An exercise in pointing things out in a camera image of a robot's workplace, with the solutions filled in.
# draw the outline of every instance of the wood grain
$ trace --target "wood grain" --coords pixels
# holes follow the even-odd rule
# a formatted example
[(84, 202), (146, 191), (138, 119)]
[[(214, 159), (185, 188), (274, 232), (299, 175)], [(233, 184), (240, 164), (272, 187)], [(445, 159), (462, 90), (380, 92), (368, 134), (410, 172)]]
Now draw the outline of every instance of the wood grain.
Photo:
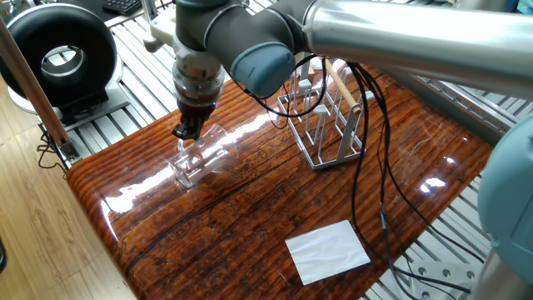
[(35, 291), (30, 285), (30, 278), (22, 270), (20, 262), (15, 258), (15, 248), (6, 239), (7, 230), (5, 215), (0, 214), (0, 237), (2, 237), (4, 247), (9, 255), (9, 267), (6, 267), (0, 276), (2, 299), (36, 299)]
[(47, 274), (43, 278), (29, 278), (30, 285), (35, 290), (46, 291), (73, 275), (74, 270), (64, 261), (64, 244), (60, 242), (59, 235), (54, 234), (57, 227), (51, 219), (49, 206), (36, 201), (42, 196), (41, 190), (36, 178), (31, 176), (17, 140), (12, 138), (5, 142), (0, 147), (0, 153), (0, 202), (8, 212), (8, 233), (2, 239), (17, 249), (7, 255), (27, 258), (22, 265), (27, 274)]
[(106, 252), (100, 252), (80, 273), (93, 299), (135, 299)]
[(37, 126), (35, 115), (20, 110), (12, 103), (7, 95), (7, 84), (1, 78), (0, 111), (0, 139), (2, 141)]
[[(38, 127), (27, 130), (17, 135), (18, 146), (22, 154), (29, 163), (29, 171), (39, 178), (39, 186), (43, 198), (47, 198), (49, 217), (56, 225), (57, 237), (65, 245), (65, 252), (70, 253), (72, 261), (69, 265), (75, 266), (74, 270), (85, 267), (99, 253), (101, 248), (100, 242), (95, 234), (90, 232), (90, 224), (87, 223), (82, 209), (77, 201), (72, 197), (72, 193), (65, 188), (62, 179), (62, 171), (56, 167), (54, 176), (49, 176), (47, 169), (42, 169), (37, 163), (41, 153), (36, 152), (37, 145), (42, 144), (40, 140), (41, 131)], [(53, 166), (57, 162), (57, 157), (53, 155), (46, 156), (42, 163), (44, 166)]]
[(45, 292), (42, 299), (46, 300), (92, 300), (91, 293), (87, 289), (83, 277), (76, 273), (67, 280), (59, 283)]
[[(486, 163), (490, 147), (410, 91), (371, 69), (387, 95), (391, 165), (407, 197), (435, 218)], [(347, 88), (359, 97), (351, 80)], [(376, 150), (382, 116), (370, 105), (367, 159), (357, 188), (356, 215), (383, 255)], [(237, 140), (239, 158), (198, 187), (176, 185), (169, 162), (179, 112), (76, 164), (69, 186), (140, 299), (359, 298), (385, 272), (372, 263), (303, 287), (285, 239), (351, 221), (356, 162), (313, 172), (287, 128), (234, 84), (227, 84), (206, 128), (217, 123)], [(448, 163), (452, 158), (455, 163)], [(438, 181), (440, 186), (431, 185)], [(386, 211), (409, 245), (425, 224), (386, 185)], [(401, 249), (391, 237), (392, 252)]]

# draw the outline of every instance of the glass cup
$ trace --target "glass cup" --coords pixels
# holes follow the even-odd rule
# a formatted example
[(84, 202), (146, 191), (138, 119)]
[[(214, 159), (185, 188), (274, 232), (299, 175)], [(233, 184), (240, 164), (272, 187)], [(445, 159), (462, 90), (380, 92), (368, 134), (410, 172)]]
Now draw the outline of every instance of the glass cup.
[(217, 124), (191, 145), (185, 148), (182, 145), (180, 141), (180, 152), (171, 161), (171, 166), (178, 182), (186, 188), (194, 186), (211, 172), (220, 172), (239, 156), (235, 140)]

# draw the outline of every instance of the robotic arm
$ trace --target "robotic arm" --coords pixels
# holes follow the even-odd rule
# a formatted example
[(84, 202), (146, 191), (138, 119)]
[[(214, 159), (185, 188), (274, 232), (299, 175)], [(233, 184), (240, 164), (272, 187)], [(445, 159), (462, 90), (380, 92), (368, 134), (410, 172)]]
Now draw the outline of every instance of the robotic arm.
[(165, 43), (177, 55), (182, 120), (174, 133), (181, 139), (198, 138), (215, 109), (222, 66), (264, 97), (290, 77), (294, 54), (303, 51), (533, 98), (533, 18), (517, 14), (285, 0), (252, 16), (237, 0), (178, 0), (151, 30), (147, 49)]

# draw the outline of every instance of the wooden table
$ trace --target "wooden table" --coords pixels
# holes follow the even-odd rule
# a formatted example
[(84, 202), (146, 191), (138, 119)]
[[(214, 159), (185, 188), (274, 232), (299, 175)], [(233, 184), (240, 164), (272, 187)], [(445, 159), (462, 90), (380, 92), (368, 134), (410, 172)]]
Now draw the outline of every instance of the wooden table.
[[(387, 99), (391, 165), (418, 209), (434, 219), (484, 167), (491, 148), (388, 76), (372, 70)], [(357, 98), (356, 84), (348, 88)], [(370, 106), (368, 154), (356, 214), (365, 237), (385, 255), (379, 218), (376, 149), (381, 113)], [(68, 183), (140, 299), (358, 299), (387, 266), (372, 262), (302, 286), (285, 240), (351, 221), (356, 161), (314, 172), (287, 128), (233, 83), (225, 86), (205, 128), (222, 125), (238, 138), (238, 161), (185, 191), (168, 159), (176, 154), (173, 112), (77, 163)], [(386, 210), (397, 258), (425, 224), (387, 181)]]

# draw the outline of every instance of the wooden rack handle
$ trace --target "wooden rack handle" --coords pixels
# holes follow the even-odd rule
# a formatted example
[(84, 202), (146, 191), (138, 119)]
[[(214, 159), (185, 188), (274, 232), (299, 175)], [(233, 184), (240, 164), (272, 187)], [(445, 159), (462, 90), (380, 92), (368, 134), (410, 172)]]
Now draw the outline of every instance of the wooden rack handle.
[(350, 105), (350, 108), (352, 108), (354, 105), (357, 104), (356, 100), (351, 95), (350, 91), (348, 91), (348, 88), (344, 84), (344, 82), (339, 77), (339, 74), (335, 72), (335, 69), (331, 65), (331, 62), (329, 59), (326, 59), (326, 71), (328, 74), (330, 74), (331, 78), (333, 78), (333, 82), (336, 84), (337, 88), (341, 92), (342, 96), (346, 99), (348, 102), (348, 105)]
[(41, 118), (42, 123), (54, 142), (58, 146), (62, 146), (69, 141), (67, 132), (65, 132), (65, 128), (59, 122), (47, 96), (44, 94), (35, 75), (27, 65), (26, 59), (24, 59), (18, 45), (15, 43), (15, 40), (1, 18), (0, 45), (0, 57), (2, 57), (15, 79), (17, 79), (18, 85), (20, 85), (24, 94), (32, 103), (33, 108), (35, 108), (35, 111)]

